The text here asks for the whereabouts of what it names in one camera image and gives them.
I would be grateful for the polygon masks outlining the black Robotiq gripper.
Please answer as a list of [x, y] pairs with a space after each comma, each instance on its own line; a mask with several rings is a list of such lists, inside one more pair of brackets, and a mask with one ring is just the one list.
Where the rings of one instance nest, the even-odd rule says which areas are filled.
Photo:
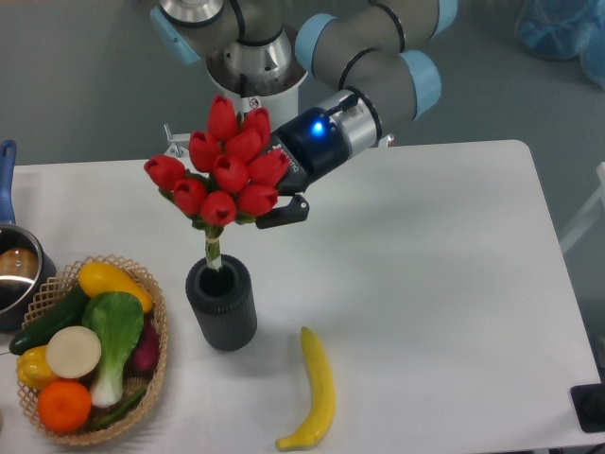
[[[324, 177], [350, 158], [350, 148], [343, 134], [329, 122], [325, 110], [314, 107], [284, 123], [271, 133], [269, 144], [281, 148], [290, 164], [278, 182], [281, 195], [304, 192], [308, 186]], [[258, 229], [268, 229], [304, 222], [310, 206], [296, 194], [290, 202], [271, 209], [255, 221]]]

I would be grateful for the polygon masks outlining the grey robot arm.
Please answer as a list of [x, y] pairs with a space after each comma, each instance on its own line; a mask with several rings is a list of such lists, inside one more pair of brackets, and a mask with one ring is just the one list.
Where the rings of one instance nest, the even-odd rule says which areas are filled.
[[192, 168], [159, 156], [160, 192], [211, 237], [231, 223], [304, 220], [303, 191], [431, 108], [441, 77], [418, 45], [450, 26], [454, 1], [373, 1], [340, 21], [286, 26], [277, 1], [162, 1], [150, 19], [219, 88], [186, 140]]

